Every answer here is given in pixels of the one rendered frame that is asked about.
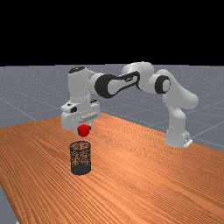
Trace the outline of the red ball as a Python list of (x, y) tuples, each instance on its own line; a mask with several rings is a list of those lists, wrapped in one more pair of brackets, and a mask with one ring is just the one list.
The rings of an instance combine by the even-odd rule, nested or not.
[(91, 130), (91, 127), (86, 124), (82, 124), (77, 128), (78, 134), (81, 137), (86, 137), (89, 134), (89, 131)]

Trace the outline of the dark mesh basket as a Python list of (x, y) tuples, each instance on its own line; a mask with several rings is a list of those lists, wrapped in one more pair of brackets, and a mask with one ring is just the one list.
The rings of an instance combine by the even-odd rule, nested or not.
[(91, 172), (91, 144), (78, 141), (70, 144), (71, 173), (86, 175)]

